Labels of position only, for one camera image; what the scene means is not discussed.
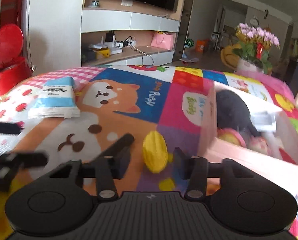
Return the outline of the pink cardboard box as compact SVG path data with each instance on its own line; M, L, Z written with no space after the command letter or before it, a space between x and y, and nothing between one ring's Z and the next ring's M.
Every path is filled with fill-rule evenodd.
M219 128L218 92L238 96L248 107L251 122L260 121L260 136L247 130ZM197 154L219 163L233 159L257 174L298 194L298 133L286 113L278 106L236 88L214 82L204 105Z

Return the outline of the yellow box on shelf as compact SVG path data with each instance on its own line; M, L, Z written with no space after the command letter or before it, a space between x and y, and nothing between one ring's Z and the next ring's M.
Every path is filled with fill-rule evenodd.
M109 48L102 48L102 49L94 49L96 59L106 59L110 57L110 49Z

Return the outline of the white yogurt drink bottle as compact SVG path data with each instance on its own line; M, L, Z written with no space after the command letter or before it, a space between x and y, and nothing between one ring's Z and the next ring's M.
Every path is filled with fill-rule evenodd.
M280 149L284 149L283 143L279 137L276 137L273 132L262 132L269 148L270 156L282 160Z

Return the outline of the pink orchid flower pot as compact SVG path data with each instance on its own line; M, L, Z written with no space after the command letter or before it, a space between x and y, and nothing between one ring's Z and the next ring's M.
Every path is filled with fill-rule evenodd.
M251 27L240 23L236 27L236 37L240 48L234 48L233 53L241 59L261 68L265 74L272 72L269 61L269 51L272 46L280 49L280 41L268 28Z

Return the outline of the orange shopping bag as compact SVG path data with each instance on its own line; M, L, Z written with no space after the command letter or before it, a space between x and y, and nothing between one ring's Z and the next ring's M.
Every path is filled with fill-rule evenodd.
M196 46L195 46L195 51L198 52L198 53L204 53L205 50L208 47L208 43L209 43L209 40L208 39L197 40Z

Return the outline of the pink gift bag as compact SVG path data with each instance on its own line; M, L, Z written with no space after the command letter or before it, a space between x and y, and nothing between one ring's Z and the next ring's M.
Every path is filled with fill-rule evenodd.
M151 46L172 51L174 46L174 35L162 31L156 32L153 35Z

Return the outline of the white tv wall cabinet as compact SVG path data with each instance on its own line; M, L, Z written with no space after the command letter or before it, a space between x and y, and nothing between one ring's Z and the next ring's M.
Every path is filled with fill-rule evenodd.
M22 29L29 63L42 74L81 66L81 44L98 43L106 31L149 45L147 32L178 33L184 0L175 11L124 0L24 0Z

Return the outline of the pink plush doll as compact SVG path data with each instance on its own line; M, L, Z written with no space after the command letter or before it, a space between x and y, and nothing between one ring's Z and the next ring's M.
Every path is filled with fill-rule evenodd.
M251 137L247 143L247 148L261 154L271 155L270 147L268 146L266 139L263 137Z

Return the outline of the black plush toy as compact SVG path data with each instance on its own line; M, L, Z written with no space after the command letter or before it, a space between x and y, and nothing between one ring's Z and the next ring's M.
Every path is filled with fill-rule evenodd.
M237 132L248 131L254 137L260 132L252 124L250 111L245 102L231 90L216 92L217 127L231 128Z

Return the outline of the yellow corn toy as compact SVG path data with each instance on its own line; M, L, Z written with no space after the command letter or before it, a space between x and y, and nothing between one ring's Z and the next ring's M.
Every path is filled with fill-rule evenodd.
M168 163L168 150L163 136L157 131L150 131L143 140L142 156L148 170L160 173Z

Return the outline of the white battery blister pack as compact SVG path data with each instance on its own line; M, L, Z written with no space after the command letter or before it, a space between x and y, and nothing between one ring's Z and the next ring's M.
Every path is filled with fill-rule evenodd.
M276 132L276 118L274 113L252 113L250 120L259 132Z

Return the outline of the colourful cartoon play mat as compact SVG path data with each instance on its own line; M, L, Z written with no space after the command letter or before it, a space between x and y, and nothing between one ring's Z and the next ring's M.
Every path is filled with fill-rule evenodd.
M77 99L91 92L80 117L29 119L29 109L45 83L63 77L74 80ZM19 172L11 189L66 161L89 161L120 136L131 133L135 138L131 164L118 190L184 190L172 164L158 174L148 171L142 158L142 142L155 130L163 136L169 151L179 147L195 154L206 116L206 97L219 84L280 107L298 133L293 94L285 83L271 76L135 65L58 70L29 78L0 96L0 121L15 122L22 129L19 135L0 134L0 154L12 150L43 150L49 154L47 167Z

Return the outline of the blue white tissue pack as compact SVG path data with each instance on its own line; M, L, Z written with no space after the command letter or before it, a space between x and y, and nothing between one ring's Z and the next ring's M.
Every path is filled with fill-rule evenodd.
M62 77L47 81L28 111L28 118L77 118L81 111L76 105L72 77Z

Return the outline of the pink yellow round toy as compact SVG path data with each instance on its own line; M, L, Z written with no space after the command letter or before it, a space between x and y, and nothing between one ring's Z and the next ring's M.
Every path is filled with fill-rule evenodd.
M218 129L217 137L236 146L247 147L242 135L232 128Z

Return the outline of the red trash bin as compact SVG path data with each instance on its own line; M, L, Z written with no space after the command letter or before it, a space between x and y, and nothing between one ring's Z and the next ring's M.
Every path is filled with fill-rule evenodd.
M23 32L15 24L0 28L0 101L18 83L30 78L33 70L22 56Z

